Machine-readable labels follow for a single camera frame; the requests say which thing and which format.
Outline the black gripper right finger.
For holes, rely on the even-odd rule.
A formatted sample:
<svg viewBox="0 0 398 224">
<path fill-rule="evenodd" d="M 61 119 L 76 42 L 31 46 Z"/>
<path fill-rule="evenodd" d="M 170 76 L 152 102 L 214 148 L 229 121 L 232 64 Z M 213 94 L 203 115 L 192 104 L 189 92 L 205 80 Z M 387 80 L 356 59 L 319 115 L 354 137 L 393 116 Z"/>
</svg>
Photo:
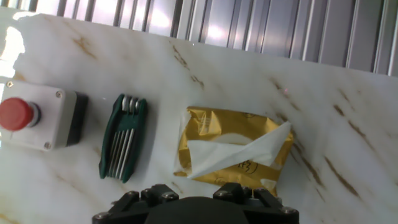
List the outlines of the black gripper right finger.
<svg viewBox="0 0 398 224">
<path fill-rule="evenodd" d="M 236 205 L 238 211 L 233 215 L 242 214 L 247 223 L 299 224 L 298 210 L 286 207 L 268 190 L 252 189 L 238 183 L 226 183 L 214 194 L 213 199 Z"/>
</svg>

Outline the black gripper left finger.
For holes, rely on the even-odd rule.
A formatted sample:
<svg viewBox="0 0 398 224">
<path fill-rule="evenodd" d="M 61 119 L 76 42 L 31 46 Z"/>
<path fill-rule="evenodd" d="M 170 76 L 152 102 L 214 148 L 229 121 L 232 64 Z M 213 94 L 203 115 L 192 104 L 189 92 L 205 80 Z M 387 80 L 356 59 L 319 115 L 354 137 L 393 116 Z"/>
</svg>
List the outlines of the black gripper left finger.
<svg viewBox="0 0 398 224">
<path fill-rule="evenodd" d="M 152 208 L 176 201 L 179 195 L 165 184 L 155 184 L 140 192 L 125 193 L 105 212 L 92 217 L 92 224 L 145 223 Z"/>
</svg>

